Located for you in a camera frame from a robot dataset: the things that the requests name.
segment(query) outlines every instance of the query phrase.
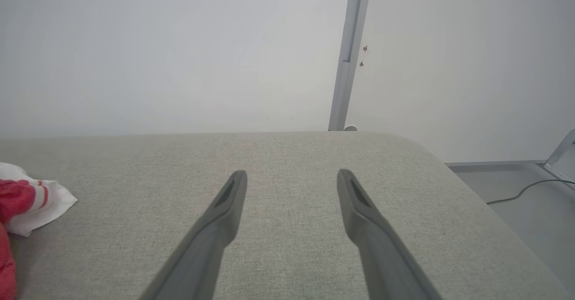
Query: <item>gray fabric surface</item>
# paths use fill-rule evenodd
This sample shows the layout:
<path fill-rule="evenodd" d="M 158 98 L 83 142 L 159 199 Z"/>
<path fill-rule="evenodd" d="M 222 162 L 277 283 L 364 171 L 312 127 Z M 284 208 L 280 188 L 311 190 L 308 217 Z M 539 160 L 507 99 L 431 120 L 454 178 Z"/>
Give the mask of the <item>gray fabric surface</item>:
<path fill-rule="evenodd" d="M 511 229 L 419 145 L 366 132 L 0 141 L 0 161 L 58 180 L 78 203 L 12 237 L 20 299 L 134 299 L 228 176 L 248 173 L 215 299 L 366 299 L 341 222 L 351 169 L 446 300 L 565 291 Z"/>

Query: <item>red stripe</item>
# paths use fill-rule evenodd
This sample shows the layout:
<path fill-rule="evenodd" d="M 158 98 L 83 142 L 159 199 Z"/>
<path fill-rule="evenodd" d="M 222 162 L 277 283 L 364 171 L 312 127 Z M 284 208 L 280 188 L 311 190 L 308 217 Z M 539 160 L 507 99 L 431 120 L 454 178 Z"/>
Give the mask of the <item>red stripe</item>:
<path fill-rule="evenodd" d="M 44 185 L 42 185 L 42 187 L 44 188 L 44 202 L 42 202 L 42 205 L 39 207 L 39 209 L 42 209 L 42 207 L 46 205 L 46 202 L 48 202 L 48 188 Z"/>

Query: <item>red and white towel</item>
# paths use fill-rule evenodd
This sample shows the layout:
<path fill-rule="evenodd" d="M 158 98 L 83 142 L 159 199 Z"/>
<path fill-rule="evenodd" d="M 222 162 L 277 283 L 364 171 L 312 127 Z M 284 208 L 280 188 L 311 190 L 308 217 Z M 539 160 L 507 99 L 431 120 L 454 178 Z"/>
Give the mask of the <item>red and white towel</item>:
<path fill-rule="evenodd" d="M 0 163 L 0 300 L 16 296 L 16 266 L 6 231 L 27 237 L 76 201 L 57 181 L 35 180 L 16 165 Z"/>

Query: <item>white cloth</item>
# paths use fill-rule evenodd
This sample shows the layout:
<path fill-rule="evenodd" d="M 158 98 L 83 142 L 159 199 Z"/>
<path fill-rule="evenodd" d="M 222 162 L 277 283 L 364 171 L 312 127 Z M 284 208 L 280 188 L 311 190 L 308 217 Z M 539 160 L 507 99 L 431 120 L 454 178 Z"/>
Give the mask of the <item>white cloth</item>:
<path fill-rule="evenodd" d="M 30 185 L 35 186 L 36 198 L 31 208 L 23 214 L 13 216 L 5 225 L 8 232 L 24 237 L 30 236 L 34 229 L 62 216 L 78 201 L 68 189 L 62 187 L 57 181 L 33 179 L 22 168 L 13 164 L 0 163 L 0 179 L 26 180 Z"/>

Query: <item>metal frame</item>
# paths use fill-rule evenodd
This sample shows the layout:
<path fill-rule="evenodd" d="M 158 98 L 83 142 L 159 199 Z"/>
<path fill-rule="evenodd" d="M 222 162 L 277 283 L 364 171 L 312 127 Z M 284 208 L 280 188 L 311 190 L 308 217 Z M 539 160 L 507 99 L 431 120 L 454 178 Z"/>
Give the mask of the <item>metal frame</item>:
<path fill-rule="evenodd" d="M 328 130 L 343 130 L 369 0 L 347 0 Z"/>
<path fill-rule="evenodd" d="M 553 154 L 551 154 L 551 156 L 549 157 L 549 159 L 545 163 L 537 163 L 538 167 L 540 167 L 541 169 L 545 170 L 547 173 L 549 173 L 550 175 L 555 177 L 555 179 L 565 180 L 565 181 L 573 181 L 571 178 L 569 178 L 567 175 L 563 174 L 561 171 L 553 168 L 553 164 L 555 164 L 557 161 L 559 161 L 561 156 L 563 156 L 563 154 L 565 154 L 565 151 L 567 151 L 569 146 L 571 146 L 573 143 L 575 143 L 575 128 L 572 129 L 567 134 L 567 136 L 565 136 L 565 138 L 563 138 L 563 140 L 561 141 L 559 146 L 557 146 L 557 148 L 555 149 Z M 567 187 L 575 190 L 575 185 L 570 184 L 570 183 L 565 183 L 565 185 Z"/>

